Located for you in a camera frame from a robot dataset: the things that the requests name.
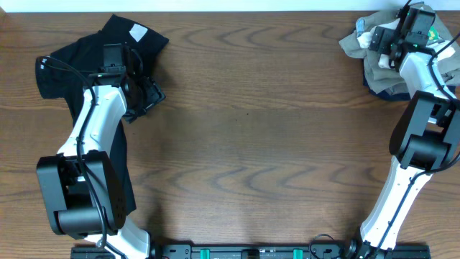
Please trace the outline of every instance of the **white background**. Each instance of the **white background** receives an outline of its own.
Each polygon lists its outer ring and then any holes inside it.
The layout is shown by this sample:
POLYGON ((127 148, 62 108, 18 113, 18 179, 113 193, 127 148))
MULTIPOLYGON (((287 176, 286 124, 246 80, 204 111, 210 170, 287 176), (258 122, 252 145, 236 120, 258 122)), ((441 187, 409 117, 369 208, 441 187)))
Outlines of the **white background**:
MULTIPOLYGON (((0 0, 6 12, 231 12, 397 9, 406 0, 0 0)), ((460 10, 460 0, 427 0, 435 10, 460 10)))

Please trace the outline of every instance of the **green clip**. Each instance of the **green clip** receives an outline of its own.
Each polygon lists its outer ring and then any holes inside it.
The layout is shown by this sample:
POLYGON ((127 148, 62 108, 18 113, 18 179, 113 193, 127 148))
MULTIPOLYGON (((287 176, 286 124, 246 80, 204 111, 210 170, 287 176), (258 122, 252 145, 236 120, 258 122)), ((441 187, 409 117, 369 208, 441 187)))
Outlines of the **green clip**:
POLYGON ((303 250, 294 249, 294 259, 303 259, 303 250))
POLYGON ((200 259, 211 259, 211 251, 209 249, 201 249, 200 259))

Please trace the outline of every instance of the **clothing tag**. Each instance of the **clothing tag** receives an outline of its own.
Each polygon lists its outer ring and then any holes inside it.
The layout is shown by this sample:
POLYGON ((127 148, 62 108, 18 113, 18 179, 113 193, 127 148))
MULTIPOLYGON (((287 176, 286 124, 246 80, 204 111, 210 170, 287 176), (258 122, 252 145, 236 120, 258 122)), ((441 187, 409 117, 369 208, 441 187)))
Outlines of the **clothing tag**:
POLYGON ((129 34, 137 41, 139 42, 142 37, 147 33, 147 28, 140 26, 138 24, 134 24, 134 26, 131 28, 129 31, 129 34))

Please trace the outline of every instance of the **wooden table surface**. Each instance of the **wooden table surface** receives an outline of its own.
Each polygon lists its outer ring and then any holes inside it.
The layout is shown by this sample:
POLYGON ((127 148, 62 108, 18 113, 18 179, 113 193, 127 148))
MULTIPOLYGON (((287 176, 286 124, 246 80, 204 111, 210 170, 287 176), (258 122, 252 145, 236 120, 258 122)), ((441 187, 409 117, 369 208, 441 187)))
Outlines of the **wooden table surface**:
MULTIPOLYGON (((167 98, 125 124, 134 221, 163 240, 309 242, 350 238, 390 167, 407 103, 362 85, 338 41, 369 12, 120 13, 170 38, 155 78, 167 98)), ((111 14, 9 14, 0 29, 0 257, 68 258, 35 166, 72 129, 63 99, 44 100, 35 57, 101 29, 111 14)), ((452 33, 460 12, 440 16, 452 33)), ((433 177, 402 226, 458 258, 460 168, 433 177)))

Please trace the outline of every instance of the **folded clothing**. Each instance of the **folded clothing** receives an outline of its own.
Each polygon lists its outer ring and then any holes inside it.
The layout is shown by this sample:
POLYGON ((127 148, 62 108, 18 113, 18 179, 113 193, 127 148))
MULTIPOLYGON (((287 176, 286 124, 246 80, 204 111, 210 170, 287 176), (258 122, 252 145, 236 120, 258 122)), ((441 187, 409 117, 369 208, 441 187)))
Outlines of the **folded clothing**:
MULTIPOLYGON (((150 76, 155 57, 169 40, 152 29, 132 20, 112 15, 103 29, 96 34, 82 37, 76 42, 51 53, 79 71, 97 71, 104 65, 104 45, 123 43, 139 53, 144 69, 141 76, 150 76)), ((67 102, 75 125, 83 106, 83 84, 67 71, 59 71, 35 63, 35 76, 42 98, 63 97, 67 102)), ((120 122, 112 142, 110 159, 126 196, 126 212, 136 209, 134 193, 127 168, 127 140, 120 122)))
MULTIPOLYGON (((432 8, 424 4, 415 4, 414 7, 422 7, 425 10, 433 11, 432 8)), ((370 32, 375 26, 394 22, 397 12, 397 10, 380 11, 368 17, 360 18, 360 36, 365 32, 370 32)), ((439 19, 438 15, 436 15, 433 27, 442 39, 446 41, 452 39, 451 34, 441 19, 439 19)), ((375 51, 362 48, 357 39, 357 35, 358 32, 355 30, 349 36, 339 41, 339 44, 349 57, 362 58, 364 60, 364 76, 371 90, 377 94, 383 91, 386 91, 389 95, 407 93, 407 86, 400 74, 395 70, 381 68, 379 66, 380 55, 375 51)), ((440 60, 438 69, 446 84, 458 86, 460 85, 460 47, 458 44, 454 43, 452 48, 455 50, 455 53, 450 58, 440 60)))

